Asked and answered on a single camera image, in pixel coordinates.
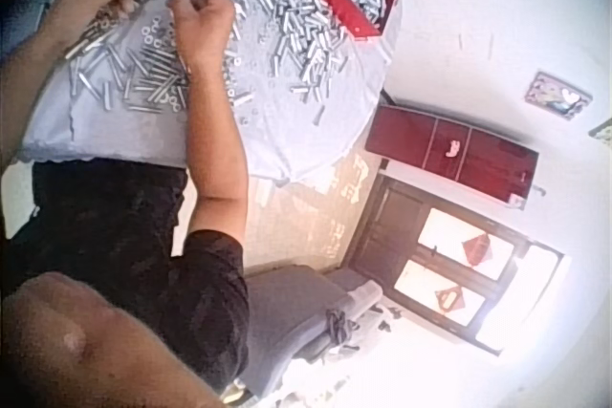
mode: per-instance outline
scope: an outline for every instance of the red cabinet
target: red cabinet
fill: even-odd
[[[509,203],[512,195],[527,198],[536,164],[532,150],[474,129],[457,181]]]
[[[495,134],[429,114],[381,106],[365,149],[521,205],[537,153]]]
[[[423,167],[436,118],[406,110],[378,110],[365,149]]]
[[[431,147],[427,153],[425,170],[447,179],[456,180],[468,146],[470,129],[463,124],[445,119],[436,120]]]

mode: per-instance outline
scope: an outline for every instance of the person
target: person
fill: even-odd
[[[56,0],[2,64],[2,173],[46,78],[105,5],[121,16],[134,10],[134,0]],[[217,394],[247,363],[248,173],[222,76],[233,4],[167,5],[190,69],[186,148],[197,203],[183,256],[170,250],[184,169],[36,163],[36,212],[3,243],[2,377],[11,390],[2,406],[222,406]]]

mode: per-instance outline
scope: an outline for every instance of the floor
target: floor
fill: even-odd
[[[247,273],[290,264],[333,268],[342,260],[380,166],[380,157],[365,152],[366,128],[350,153],[306,183],[277,188],[271,181],[251,179],[245,243]],[[181,253],[186,226],[195,203],[190,183],[179,214],[174,254]],[[32,170],[17,164],[2,181],[7,235],[25,224],[32,211]]]

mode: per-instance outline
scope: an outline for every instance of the black shirt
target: black shirt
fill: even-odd
[[[170,257],[185,185],[184,170],[151,164],[35,164],[38,209],[6,243],[3,296],[47,271],[85,282],[221,393],[248,358],[242,247],[202,230],[186,238],[183,256]]]

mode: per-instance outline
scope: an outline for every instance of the table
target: table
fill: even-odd
[[[121,54],[138,47],[140,31],[154,15],[168,20],[165,0],[152,0],[142,14],[121,25],[111,39]],[[12,13],[3,33],[3,51],[10,50],[35,30],[38,4],[22,2]],[[270,78],[268,51],[276,44],[269,37],[259,43],[258,30],[265,22],[261,11],[250,13],[237,51],[243,64],[235,68],[238,87],[253,91],[252,102],[234,109],[247,152],[249,172],[278,184],[298,182],[341,159],[352,147],[378,103],[386,68],[398,37],[402,12],[396,2],[383,37],[356,42],[346,40],[341,51],[349,57],[335,78],[325,101],[320,124],[313,121],[320,105],[301,101],[289,87],[299,84],[298,70],[290,59],[279,78]],[[21,161],[90,160],[95,157],[186,166],[186,113],[161,115],[123,110],[115,101],[104,111],[88,92],[69,98],[69,70],[60,63],[41,95],[18,155]],[[110,68],[96,70],[94,83],[112,80]]]

